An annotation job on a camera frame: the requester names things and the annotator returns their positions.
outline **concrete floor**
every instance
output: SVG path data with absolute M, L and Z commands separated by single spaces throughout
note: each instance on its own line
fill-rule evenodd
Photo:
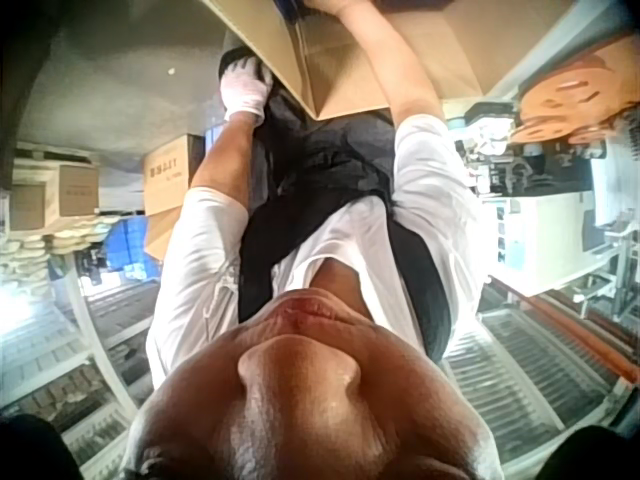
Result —
M 197 0 L 78 4 L 36 80 L 18 139 L 97 152 L 101 187 L 115 189 L 101 207 L 137 208 L 141 200 L 116 205 L 116 197 L 141 190 L 141 157 L 222 121 L 225 27 Z

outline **cardboard box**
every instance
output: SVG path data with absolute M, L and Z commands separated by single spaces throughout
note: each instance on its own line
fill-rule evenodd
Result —
M 93 218 L 99 206 L 98 175 L 90 164 L 16 160 L 11 232 L 46 235 Z
M 364 52 L 335 18 L 312 15 L 292 27 L 272 0 L 204 3 L 262 58 L 313 118 L 388 106 Z M 422 60 L 450 118 L 489 93 L 572 3 L 454 0 L 436 2 L 439 8 L 434 10 L 411 9 L 388 18 Z
M 189 184 L 204 158 L 204 137 L 184 135 L 144 159 L 145 252 L 163 260 Z

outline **white t-shirt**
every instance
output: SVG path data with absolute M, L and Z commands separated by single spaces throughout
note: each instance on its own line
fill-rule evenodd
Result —
M 444 123 L 406 119 L 395 140 L 395 219 L 426 242 L 449 301 L 452 320 L 473 316 L 493 251 L 480 201 L 465 186 L 465 169 Z M 147 354 L 155 388 L 182 361 L 238 324 L 239 249 L 248 213 L 209 188 L 185 196 L 165 258 Z M 308 287 L 321 260 L 356 270 L 375 323 L 424 351 L 393 259 L 385 206 L 377 197 L 331 215 L 272 272 L 273 292 Z

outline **person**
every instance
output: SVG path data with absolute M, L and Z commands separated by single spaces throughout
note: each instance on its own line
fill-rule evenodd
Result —
M 373 3 L 306 5 L 351 32 L 393 125 L 314 122 L 269 96 L 257 58 L 224 69 L 227 123 L 170 240 L 147 339 L 156 390 L 125 477 L 502 478 L 489 428 L 436 365 L 487 275 L 440 101 Z M 273 157 L 254 162 L 272 187 L 255 208 L 254 135 Z

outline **white machine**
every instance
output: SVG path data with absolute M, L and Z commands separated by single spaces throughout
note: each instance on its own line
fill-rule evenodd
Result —
M 498 254 L 491 275 L 526 296 L 560 288 L 616 253 L 595 227 L 593 192 L 485 201 Z

